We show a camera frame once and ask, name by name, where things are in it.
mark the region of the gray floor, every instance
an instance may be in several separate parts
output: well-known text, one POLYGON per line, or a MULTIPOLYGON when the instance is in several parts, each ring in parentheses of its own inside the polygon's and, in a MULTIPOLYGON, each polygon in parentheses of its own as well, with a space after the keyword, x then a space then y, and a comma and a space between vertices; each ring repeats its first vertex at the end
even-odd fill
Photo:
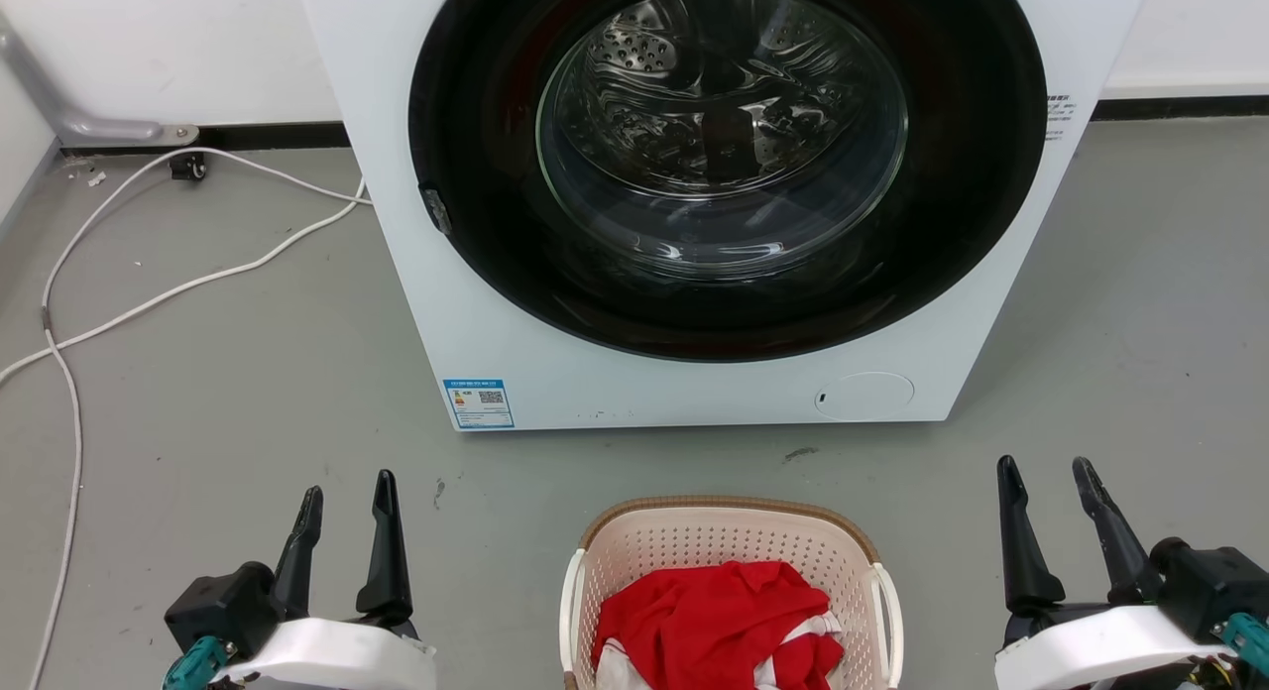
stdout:
MULTIPOLYGON (((266 165, 352 192, 349 152, 266 165)), ((46 178, 0 242, 0 361, 43 348, 47 270, 141 159, 46 178)), ((55 289, 61 337, 249 261, 336 203, 214 162, 146 179, 55 289)), ((1269 561, 1269 120, 1094 126, 943 425, 459 436, 374 217, 354 212, 256 273, 169 302, 69 354, 84 397, 80 533, 44 689, 155 686, 162 611, 199 575, 273 563, 305 487, 326 525, 313 608, 353 613, 376 469, 395 469, 416 623, 443 690, 557 687, 563 567, 617 501, 733 492, 848 515, 892 568, 906 687, 991 686, 1005 620, 994 463, 1019 459, 1037 531, 1076 600, 1107 589, 1074 455, 1095 460, 1147 545, 1166 535, 1269 561), (792 460, 788 452, 813 448, 792 460), (444 492, 440 492, 440 482, 444 492)), ((0 667, 25 681, 71 473, 51 361, 0 388, 0 667)))

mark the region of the washing machine door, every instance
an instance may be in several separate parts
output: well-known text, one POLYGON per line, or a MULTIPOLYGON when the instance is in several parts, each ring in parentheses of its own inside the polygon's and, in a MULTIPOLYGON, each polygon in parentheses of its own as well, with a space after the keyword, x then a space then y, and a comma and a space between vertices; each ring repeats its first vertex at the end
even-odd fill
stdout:
POLYGON ((410 143, 440 232, 547 323, 789 356, 945 292, 1030 188, 1014 0, 447 0, 410 143))

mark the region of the teal connector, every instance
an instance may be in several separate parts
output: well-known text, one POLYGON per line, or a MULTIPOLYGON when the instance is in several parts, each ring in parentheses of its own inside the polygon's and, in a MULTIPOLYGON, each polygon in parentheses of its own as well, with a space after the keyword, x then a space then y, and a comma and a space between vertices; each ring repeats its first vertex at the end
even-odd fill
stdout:
POLYGON ((204 635, 168 670, 162 690, 206 690, 216 674, 230 662, 220 641, 204 635))
POLYGON ((1269 675, 1269 628, 1247 614, 1233 614, 1225 623, 1221 641, 1233 648, 1242 662, 1269 675))

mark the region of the laundry basket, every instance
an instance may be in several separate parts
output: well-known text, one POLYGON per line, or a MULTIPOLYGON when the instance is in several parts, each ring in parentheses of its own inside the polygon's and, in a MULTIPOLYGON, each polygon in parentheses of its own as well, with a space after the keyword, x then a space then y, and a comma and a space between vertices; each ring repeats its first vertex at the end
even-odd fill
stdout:
POLYGON ((898 686, 904 620, 890 573, 864 533, 836 512, 792 501, 657 497, 599 515, 581 538, 560 599, 560 662, 567 690, 594 690, 590 649, 599 605, 661 568, 784 561, 829 595, 841 622, 832 690, 898 686))

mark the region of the gray metal bracket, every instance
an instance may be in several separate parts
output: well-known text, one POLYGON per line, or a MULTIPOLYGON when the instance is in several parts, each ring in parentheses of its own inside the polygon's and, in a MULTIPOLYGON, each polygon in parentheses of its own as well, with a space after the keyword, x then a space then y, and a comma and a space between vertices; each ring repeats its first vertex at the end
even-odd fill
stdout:
POLYGON ((67 101, 4 13, 0 13, 0 57, 9 63, 9 70, 48 120, 62 147, 180 147, 198 138, 198 127, 193 124, 109 120, 67 101))

